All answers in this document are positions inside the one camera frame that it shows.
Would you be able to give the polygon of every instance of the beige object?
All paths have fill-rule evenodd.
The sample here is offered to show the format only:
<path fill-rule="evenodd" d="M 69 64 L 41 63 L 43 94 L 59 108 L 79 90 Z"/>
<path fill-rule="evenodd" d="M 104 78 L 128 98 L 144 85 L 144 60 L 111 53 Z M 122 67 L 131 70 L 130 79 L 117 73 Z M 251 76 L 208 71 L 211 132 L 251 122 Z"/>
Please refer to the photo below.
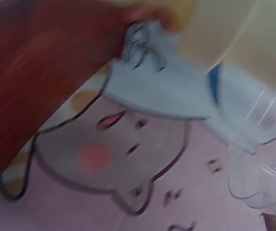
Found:
<path fill-rule="evenodd" d="M 257 0 L 198 0 L 178 53 L 212 69 L 244 30 Z"/>
<path fill-rule="evenodd" d="M 76 112 L 81 112 L 98 94 L 100 90 L 82 90 L 71 99 L 71 107 Z"/>
<path fill-rule="evenodd" d="M 276 1 L 261 1 L 227 59 L 276 88 Z"/>

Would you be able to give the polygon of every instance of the finger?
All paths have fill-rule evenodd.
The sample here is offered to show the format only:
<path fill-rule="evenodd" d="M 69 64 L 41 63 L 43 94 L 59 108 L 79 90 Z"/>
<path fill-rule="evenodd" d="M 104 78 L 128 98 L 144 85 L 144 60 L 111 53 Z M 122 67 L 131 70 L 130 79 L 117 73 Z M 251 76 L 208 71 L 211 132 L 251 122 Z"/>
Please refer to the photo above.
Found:
<path fill-rule="evenodd" d="M 126 8 L 125 20 L 127 23 L 135 21 L 160 21 L 163 28 L 170 32 L 180 32 L 181 26 L 177 15 L 167 7 L 152 8 L 146 4 L 138 3 Z"/>
<path fill-rule="evenodd" d="M 125 9 L 125 22 L 147 21 L 153 9 L 143 3 L 136 3 Z"/>
<path fill-rule="evenodd" d="M 177 15 L 167 7 L 157 8 L 149 15 L 149 19 L 151 21 L 159 20 L 162 27 L 165 28 L 167 31 L 173 33 L 181 31 L 181 26 Z"/>

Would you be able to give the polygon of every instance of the cat face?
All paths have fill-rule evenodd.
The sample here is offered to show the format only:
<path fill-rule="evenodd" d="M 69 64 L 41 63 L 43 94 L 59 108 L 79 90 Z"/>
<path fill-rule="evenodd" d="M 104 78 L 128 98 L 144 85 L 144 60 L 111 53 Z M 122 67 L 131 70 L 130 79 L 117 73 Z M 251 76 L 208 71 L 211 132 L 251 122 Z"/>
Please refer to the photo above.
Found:
<path fill-rule="evenodd" d="M 41 133 L 35 141 L 43 166 L 62 181 L 110 193 L 141 214 L 152 182 L 179 158 L 185 122 L 154 118 L 100 97 L 77 119 Z"/>

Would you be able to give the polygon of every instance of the orange spot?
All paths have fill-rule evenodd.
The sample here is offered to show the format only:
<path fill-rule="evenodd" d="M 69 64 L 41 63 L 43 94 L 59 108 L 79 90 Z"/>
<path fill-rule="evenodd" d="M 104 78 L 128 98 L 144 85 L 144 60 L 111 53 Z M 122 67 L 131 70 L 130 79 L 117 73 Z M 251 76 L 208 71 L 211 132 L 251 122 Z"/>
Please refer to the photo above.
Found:
<path fill-rule="evenodd" d="M 85 146 L 80 154 L 81 165 L 88 173 L 98 173 L 107 168 L 112 160 L 110 148 L 100 142 Z"/>

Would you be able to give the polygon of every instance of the red wooden surface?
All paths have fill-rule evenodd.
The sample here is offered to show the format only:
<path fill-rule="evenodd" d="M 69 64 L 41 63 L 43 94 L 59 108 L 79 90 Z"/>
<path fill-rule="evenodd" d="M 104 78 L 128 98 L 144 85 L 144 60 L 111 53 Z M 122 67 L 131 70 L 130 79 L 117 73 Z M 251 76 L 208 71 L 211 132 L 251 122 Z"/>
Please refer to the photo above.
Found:
<path fill-rule="evenodd" d="M 0 174 L 125 30 L 122 9 L 95 0 L 0 2 Z"/>

